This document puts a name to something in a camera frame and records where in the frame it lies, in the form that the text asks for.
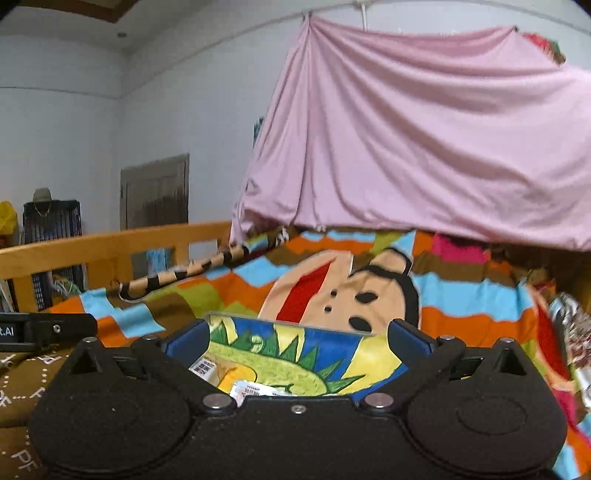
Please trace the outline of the nut bar clear packet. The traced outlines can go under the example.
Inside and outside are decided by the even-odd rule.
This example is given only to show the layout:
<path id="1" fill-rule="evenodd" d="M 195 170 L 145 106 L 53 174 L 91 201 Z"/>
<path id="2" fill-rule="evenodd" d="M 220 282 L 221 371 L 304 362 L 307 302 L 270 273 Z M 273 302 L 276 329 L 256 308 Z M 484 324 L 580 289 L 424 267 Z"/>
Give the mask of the nut bar clear packet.
<path id="1" fill-rule="evenodd" d="M 188 367 L 188 370 L 214 387 L 217 387 L 221 382 L 221 369 L 214 361 L 206 357 L 197 359 Z"/>

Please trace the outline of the white green snack packet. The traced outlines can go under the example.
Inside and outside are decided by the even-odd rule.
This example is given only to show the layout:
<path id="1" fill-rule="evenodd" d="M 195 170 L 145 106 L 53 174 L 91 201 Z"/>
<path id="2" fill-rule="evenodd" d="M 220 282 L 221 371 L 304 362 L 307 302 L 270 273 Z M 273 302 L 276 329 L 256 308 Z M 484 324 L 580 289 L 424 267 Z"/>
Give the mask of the white green snack packet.
<path id="1" fill-rule="evenodd" d="M 229 396 L 235 399 L 238 406 L 242 406 L 243 401 L 246 398 L 254 396 L 265 396 L 265 397 L 283 397 L 290 396 L 290 393 L 284 392 L 283 390 L 270 387 L 267 385 L 259 384 L 247 380 L 238 380 L 232 384 Z"/>

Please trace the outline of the brown colourful cartoon blanket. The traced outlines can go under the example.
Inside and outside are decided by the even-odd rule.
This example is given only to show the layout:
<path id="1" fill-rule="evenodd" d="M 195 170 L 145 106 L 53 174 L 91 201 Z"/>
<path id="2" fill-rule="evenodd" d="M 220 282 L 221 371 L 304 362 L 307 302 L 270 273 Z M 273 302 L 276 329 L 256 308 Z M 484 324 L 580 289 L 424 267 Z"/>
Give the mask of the brown colourful cartoon blanket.
<path id="1" fill-rule="evenodd" d="M 440 234 L 283 230 L 195 262 L 190 274 L 89 291 L 57 311 L 92 315 L 108 347 L 216 313 L 385 336 L 391 320 L 403 318 L 428 335 L 454 335 L 473 347 L 512 337 L 568 418 L 557 475 L 586 479 L 590 409 L 559 352 L 552 301 L 491 248 Z"/>

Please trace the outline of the yellow bag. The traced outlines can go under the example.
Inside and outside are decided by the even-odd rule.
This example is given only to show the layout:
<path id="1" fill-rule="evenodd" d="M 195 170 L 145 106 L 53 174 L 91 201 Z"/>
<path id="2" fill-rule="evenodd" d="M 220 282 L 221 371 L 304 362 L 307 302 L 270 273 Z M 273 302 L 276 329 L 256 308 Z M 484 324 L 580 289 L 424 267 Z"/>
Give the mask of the yellow bag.
<path id="1" fill-rule="evenodd" d="M 0 235 L 11 236 L 18 227 L 17 212 L 9 201 L 0 202 Z"/>

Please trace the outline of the black plastic crate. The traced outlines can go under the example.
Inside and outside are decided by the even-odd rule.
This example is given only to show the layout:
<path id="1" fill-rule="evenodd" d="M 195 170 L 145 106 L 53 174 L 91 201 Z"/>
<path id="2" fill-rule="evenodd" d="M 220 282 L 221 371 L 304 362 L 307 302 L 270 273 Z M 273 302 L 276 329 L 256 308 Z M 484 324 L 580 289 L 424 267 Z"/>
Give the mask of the black plastic crate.
<path id="1" fill-rule="evenodd" d="M 55 301 L 77 296 L 85 287 L 84 269 L 66 259 L 60 247 L 64 240 L 82 235 L 81 207 L 77 200 L 31 201 L 23 207 L 22 240 L 40 247 L 34 259 L 39 267 L 32 274 L 39 311 Z"/>

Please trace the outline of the metal tray with dinosaur picture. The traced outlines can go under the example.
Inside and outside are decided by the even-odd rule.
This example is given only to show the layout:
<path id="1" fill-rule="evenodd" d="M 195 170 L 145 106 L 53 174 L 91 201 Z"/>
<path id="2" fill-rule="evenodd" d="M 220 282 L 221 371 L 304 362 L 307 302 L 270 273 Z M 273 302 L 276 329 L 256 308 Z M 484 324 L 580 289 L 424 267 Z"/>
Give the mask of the metal tray with dinosaur picture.
<path id="1" fill-rule="evenodd" d="M 290 396 L 360 399 L 407 371 L 387 337 L 322 330 L 281 322 L 208 315 L 209 346 L 201 357 L 221 369 L 216 387 L 235 381 L 274 387 Z"/>

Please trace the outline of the straw hat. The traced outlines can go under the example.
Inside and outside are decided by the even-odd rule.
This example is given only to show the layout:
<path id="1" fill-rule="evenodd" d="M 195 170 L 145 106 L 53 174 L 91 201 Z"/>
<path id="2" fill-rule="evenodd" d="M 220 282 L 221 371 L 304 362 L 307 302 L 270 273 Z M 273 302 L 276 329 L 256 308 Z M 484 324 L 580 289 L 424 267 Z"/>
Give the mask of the straw hat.
<path id="1" fill-rule="evenodd" d="M 50 189 L 47 187 L 37 188 L 32 197 L 33 203 L 50 203 L 52 202 L 52 195 Z"/>

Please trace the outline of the floral white pillow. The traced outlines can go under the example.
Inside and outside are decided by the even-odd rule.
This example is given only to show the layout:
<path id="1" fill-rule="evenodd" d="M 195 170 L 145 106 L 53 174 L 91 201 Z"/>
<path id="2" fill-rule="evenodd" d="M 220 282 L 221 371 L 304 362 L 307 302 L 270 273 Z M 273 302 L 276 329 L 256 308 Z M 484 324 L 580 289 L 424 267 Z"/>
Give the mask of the floral white pillow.
<path id="1" fill-rule="evenodd" d="M 550 303 L 553 324 L 569 373 L 580 393 L 583 405 L 590 409 L 590 315 L 567 293 L 558 294 Z"/>

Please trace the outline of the pink hanging sheet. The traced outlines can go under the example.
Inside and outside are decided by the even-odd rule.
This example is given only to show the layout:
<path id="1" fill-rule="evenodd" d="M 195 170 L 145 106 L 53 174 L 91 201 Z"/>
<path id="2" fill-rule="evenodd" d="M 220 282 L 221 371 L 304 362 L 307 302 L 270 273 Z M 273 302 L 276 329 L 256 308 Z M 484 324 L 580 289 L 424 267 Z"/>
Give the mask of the pink hanging sheet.
<path id="1" fill-rule="evenodd" d="M 311 16 L 230 235 L 271 223 L 586 251 L 590 74 L 512 27 L 407 36 Z"/>

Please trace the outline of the wooden bed rail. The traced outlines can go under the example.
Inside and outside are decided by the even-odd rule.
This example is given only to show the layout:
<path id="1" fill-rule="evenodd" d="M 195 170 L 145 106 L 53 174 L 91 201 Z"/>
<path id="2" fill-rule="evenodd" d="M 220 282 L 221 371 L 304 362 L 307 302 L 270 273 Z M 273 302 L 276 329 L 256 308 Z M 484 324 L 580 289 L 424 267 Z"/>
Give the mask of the wooden bed rail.
<path id="1" fill-rule="evenodd" d="M 64 240 L 60 250 L 66 259 L 86 268 L 90 289 L 128 282 L 133 279 L 132 256 L 148 250 L 169 249 L 175 265 L 189 260 L 189 246 L 195 243 L 228 241 L 227 221 L 174 224 L 111 233 L 83 235 Z M 1 251 L 1 278 L 13 282 L 15 301 L 21 312 L 36 312 L 32 274 L 39 267 L 32 244 Z"/>

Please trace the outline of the wall poster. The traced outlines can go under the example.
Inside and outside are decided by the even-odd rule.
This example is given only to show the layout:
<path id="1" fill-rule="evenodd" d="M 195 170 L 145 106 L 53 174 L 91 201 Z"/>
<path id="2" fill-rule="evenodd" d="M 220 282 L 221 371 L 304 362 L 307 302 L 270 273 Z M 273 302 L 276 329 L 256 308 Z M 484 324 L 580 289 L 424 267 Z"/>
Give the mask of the wall poster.
<path id="1" fill-rule="evenodd" d="M 264 117 L 259 117 L 253 125 L 252 145 L 256 145 L 256 140 L 259 138 L 260 130 L 263 127 Z"/>

